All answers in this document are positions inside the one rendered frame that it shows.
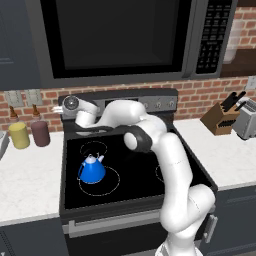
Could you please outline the white jar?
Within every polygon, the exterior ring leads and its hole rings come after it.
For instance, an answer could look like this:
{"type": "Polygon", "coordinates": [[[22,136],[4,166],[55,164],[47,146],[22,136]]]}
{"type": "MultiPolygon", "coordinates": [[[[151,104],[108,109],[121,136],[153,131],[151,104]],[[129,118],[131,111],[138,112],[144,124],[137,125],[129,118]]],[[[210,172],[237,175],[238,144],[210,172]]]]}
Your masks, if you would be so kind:
{"type": "Polygon", "coordinates": [[[223,63],[230,64],[236,55],[237,47],[240,40],[241,34],[241,22],[239,20],[234,20],[232,23],[232,28],[230,31],[230,36],[228,39],[228,44],[224,56],[223,63]]]}

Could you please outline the maroon bottle with brown top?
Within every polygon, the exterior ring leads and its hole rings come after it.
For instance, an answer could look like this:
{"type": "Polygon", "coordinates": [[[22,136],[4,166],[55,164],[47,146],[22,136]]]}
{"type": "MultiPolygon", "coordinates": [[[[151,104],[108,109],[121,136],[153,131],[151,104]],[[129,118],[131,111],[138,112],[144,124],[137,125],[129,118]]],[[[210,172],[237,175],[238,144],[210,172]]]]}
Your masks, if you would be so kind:
{"type": "Polygon", "coordinates": [[[38,147],[45,147],[50,144],[50,135],[47,122],[41,117],[37,106],[33,104],[33,120],[31,121],[31,131],[34,142],[38,147]]]}

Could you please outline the blue kettle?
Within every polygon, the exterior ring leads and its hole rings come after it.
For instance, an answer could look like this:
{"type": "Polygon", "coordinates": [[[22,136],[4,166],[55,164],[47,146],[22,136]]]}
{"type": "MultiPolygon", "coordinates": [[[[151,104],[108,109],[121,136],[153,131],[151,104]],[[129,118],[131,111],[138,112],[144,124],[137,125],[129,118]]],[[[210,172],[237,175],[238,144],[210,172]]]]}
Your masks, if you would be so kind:
{"type": "Polygon", "coordinates": [[[96,158],[89,154],[79,168],[78,179],[87,184],[100,182],[106,174],[105,167],[102,164],[103,159],[103,155],[96,158]]]}

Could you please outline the black oven door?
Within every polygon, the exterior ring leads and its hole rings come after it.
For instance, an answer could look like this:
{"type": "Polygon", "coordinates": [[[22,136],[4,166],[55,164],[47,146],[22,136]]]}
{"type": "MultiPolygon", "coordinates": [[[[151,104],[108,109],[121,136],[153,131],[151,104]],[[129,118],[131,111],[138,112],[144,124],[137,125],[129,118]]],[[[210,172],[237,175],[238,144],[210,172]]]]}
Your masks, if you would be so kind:
{"type": "Polygon", "coordinates": [[[154,256],[167,238],[158,223],[65,239],[70,256],[154,256]]]}

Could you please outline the grey wall socket plate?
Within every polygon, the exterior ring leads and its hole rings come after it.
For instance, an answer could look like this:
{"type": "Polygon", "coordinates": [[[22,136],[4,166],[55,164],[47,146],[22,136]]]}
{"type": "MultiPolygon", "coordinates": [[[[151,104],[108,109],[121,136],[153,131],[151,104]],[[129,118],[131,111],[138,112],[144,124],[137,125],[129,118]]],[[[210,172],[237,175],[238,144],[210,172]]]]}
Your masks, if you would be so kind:
{"type": "Polygon", "coordinates": [[[249,76],[247,84],[245,86],[246,90],[254,90],[256,89],[256,76],[249,76]]]}

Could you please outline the grey rounded object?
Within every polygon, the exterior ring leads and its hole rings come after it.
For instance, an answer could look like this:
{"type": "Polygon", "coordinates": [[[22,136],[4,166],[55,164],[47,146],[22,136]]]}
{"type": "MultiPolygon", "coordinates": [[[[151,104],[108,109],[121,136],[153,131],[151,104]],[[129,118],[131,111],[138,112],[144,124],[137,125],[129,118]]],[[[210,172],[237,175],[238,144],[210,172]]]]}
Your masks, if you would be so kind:
{"type": "Polygon", "coordinates": [[[0,160],[6,152],[9,144],[9,136],[7,131],[0,131],[0,160]]]}

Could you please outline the grey wall switch plate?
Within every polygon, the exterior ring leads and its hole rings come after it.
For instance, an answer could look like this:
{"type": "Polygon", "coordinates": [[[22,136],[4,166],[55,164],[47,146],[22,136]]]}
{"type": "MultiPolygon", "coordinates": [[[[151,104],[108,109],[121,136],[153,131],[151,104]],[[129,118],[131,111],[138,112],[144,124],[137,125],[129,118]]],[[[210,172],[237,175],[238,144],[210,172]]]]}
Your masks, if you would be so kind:
{"type": "Polygon", "coordinates": [[[41,106],[43,104],[41,92],[39,89],[26,90],[25,94],[28,106],[32,106],[33,104],[41,106]]]}
{"type": "Polygon", "coordinates": [[[12,107],[23,107],[23,99],[19,90],[5,91],[5,98],[9,106],[12,107]]]}

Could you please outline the silver toaster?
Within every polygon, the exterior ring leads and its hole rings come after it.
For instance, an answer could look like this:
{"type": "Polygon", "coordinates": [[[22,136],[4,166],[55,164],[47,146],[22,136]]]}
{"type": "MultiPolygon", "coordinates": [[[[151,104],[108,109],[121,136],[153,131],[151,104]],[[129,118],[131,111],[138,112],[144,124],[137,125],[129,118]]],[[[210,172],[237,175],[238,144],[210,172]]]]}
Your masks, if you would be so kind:
{"type": "Polygon", "coordinates": [[[241,98],[236,105],[240,106],[240,115],[232,125],[233,130],[243,139],[248,140],[256,137],[256,102],[249,97],[241,98]]]}

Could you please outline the black microwave door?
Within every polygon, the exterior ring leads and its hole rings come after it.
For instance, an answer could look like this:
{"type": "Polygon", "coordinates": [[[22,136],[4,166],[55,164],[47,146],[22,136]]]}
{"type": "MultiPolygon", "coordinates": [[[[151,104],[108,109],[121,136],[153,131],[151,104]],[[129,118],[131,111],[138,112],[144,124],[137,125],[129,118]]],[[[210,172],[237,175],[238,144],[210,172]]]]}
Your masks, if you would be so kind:
{"type": "Polygon", "coordinates": [[[182,70],[193,0],[40,0],[53,76],[182,70]]]}

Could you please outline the dark grey base cupboard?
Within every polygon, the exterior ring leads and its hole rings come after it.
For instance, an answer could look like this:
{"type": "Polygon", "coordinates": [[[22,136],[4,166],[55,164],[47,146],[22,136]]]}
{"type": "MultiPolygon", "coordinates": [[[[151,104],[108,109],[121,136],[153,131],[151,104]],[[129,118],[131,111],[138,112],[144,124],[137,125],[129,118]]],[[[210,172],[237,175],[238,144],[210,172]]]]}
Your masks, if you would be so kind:
{"type": "Polygon", "coordinates": [[[0,227],[0,256],[69,256],[59,218],[0,227]]]}
{"type": "Polygon", "coordinates": [[[236,256],[256,251],[256,185],[216,194],[218,218],[209,243],[203,237],[200,251],[204,256],[236,256]]]}

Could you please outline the wooden wall shelf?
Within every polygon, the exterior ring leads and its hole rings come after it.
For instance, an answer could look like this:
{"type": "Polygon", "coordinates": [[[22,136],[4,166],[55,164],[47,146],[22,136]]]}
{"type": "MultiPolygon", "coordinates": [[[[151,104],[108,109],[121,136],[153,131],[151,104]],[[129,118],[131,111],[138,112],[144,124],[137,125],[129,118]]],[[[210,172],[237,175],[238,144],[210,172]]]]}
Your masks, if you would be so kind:
{"type": "Polygon", "coordinates": [[[222,78],[256,75],[256,0],[238,0],[235,18],[243,29],[234,60],[222,66],[222,78]]]}

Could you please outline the yellow bottle with brown top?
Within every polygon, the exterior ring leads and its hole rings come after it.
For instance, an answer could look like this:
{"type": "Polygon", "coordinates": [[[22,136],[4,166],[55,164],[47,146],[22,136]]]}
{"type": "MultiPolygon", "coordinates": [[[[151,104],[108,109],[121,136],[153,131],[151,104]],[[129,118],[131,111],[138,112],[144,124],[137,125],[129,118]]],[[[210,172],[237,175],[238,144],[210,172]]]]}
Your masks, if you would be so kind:
{"type": "Polygon", "coordinates": [[[8,131],[16,149],[25,149],[30,145],[27,126],[23,121],[19,120],[12,106],[10,106],[10,124],[8,131]]]}

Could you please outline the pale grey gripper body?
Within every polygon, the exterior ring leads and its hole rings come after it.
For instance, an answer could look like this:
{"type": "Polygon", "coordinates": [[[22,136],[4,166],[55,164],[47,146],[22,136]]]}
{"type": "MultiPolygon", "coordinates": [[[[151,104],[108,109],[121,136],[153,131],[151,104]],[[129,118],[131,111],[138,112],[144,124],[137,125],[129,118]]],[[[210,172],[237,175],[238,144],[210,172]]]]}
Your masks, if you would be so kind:
{"type": "Polygon", "coordinates": [[[90,126],[85,128],[79,128],[76,133],[80,136],[89,136],[92,134],[99,134],[112,131],[113,128],[109,126],[90,126]]]}

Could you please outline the black microwave oven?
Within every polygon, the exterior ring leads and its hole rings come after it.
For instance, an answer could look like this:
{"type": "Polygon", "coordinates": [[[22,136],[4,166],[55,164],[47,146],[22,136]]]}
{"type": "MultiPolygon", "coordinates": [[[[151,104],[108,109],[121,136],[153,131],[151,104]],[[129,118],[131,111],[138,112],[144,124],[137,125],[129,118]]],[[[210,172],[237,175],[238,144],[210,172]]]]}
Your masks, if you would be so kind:
{"type": "Polygon", "coordinates": [[[183,65],[179,72],[56,78],[53,76],[40,0],[25,0],[41,83],[45,88],[58,88],[217,78],[221,73],[237,2],[193,0],[183,65]]]}

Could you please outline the dark grey wall cupboard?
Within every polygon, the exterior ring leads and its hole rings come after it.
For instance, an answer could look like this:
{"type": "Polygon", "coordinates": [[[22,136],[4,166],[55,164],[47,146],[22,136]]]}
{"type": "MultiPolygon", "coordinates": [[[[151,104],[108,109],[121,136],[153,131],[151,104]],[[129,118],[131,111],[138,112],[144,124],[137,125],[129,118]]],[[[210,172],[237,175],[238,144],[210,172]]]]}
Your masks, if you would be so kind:
{"type": "Polygon", "coordinates": [[[25,0],[0,0],[0,91],[40,86],[25,0]]]}

